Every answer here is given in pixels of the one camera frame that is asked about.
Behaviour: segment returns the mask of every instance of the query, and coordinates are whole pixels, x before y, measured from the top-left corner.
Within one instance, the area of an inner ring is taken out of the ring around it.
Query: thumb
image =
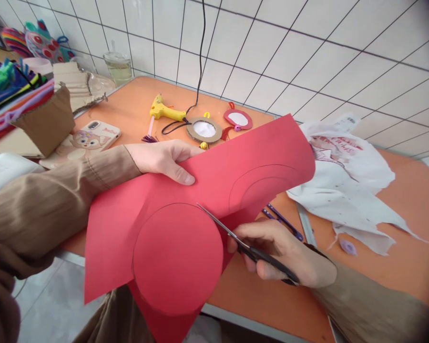
[[[192,185],[195,182],[195,177],[189,174],[183,167],[176,164],[174,161],[169,161],[164,167],[162,174],[170,179],[183,185]]]
[[[279,256],[273,256],[274,258],[276,258],[277,260],[279,260],[281,263],[284,264],[283,261],[280,260]],[[282,280],[282,279],[287,279],[286,274],[284,274],[283,272],[280,272],[277,268],[275,268],[274,266],[272,266],[271,264],[263,261],[263,260],[259,260],[256,263],[256,273],[257,275],[259,275],[259,277],[262,280]]]

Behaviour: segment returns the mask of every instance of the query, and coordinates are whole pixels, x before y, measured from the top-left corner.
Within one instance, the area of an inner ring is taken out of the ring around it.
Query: phone case
[[[120,137],[121,130],[103,121],[91,121],[74,135],[67,138],[40,165],[54,169],[58,165],[73,160],[95,156],[108,149]]]

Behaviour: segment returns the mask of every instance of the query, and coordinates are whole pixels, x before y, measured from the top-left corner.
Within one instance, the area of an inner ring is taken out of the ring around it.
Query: brown sleeve
[[[89,207],[102,191],[139,176],[124,146],[52,171],[24,175],[0,191],[0,342],[16,342],[19,308],[14,276],[48,267],[53,250],[87,225]]]
[[[429,329],[426,304],[330,260],[337,267],[336,281],[312,292],[349,342],[424,341]]]

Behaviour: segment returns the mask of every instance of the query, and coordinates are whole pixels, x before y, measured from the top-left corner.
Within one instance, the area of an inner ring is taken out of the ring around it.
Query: hand
[[[126,144],[125,147],[141,173],[164,174],[183,185],[195,182],[194,176],[177,163],[202,153],[202,149],[181,140]]]
[[[300,284],[310,288],[329,286],[335,282],[337,268],[327,258],[317,254],[302,244],[282,224],[273,219],[259,218],[256,222],[242,224],[234,233],[243,242],[252,245],[279,260],[300,280]],[[229,237],[227,249],[237,250],[237,242]],[[252,261],[245,254],[246,268],[256,272],[261,279],[286,279],[286,275],[265,261]]]

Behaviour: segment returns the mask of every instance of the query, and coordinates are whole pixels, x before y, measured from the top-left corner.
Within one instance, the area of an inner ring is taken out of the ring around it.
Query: orange tabletop
[[[185,111],[195,102],[195,92],[191,90],[139,77],[109,96],[108,102],[99,103],[77,118],[76,130],[92,120],[100,120],[121,129],[123,134],[115,145],[139,143],[147,134],[150,106],[159,93],[166,105],[173,105],[177,110]],[[238,108],[251,116],[253,128],[273,120],[269,115]],[[200,94],[198,105],[190,111],[188,118],[210,112],[211,118],[224,128],[229,125],[223,118],[227,109],[227,102]],[[179,138],[198,145],[184,128],[163,136],[161,129],[170,122],[168,118],[156,120],[153,135],[160,141]],[[242,133],[244,131],[231,130],[229,136],[234,138]],[[379,198],[396,210],[413,232],[429,241],[429,168],[410,158],[385,151],[381,153],[396,173],[396,180],[378,195]],[[272,204],[303,232],[293,200],[283,193]],[[334,239],[331,223],[312,215],[310,220],[318,246],[325,250]],[[327,254],[385,286],[403,290],[429,303],[429,243],[413,239],[388,224],[379,228],[397,241],[389,251],[390,256],[375,255],[361,243],[345,236],[343,238],[356,245],[359,256],[348,256],[338,246]],[[82,231],[65,242],[62,249],[84,256],[85,240],[86,232]],[[237,254],[207,303],[311,342],[334,342],[327,315],[308,289],[290,287],[283,282],[264,282],[246,271]]]

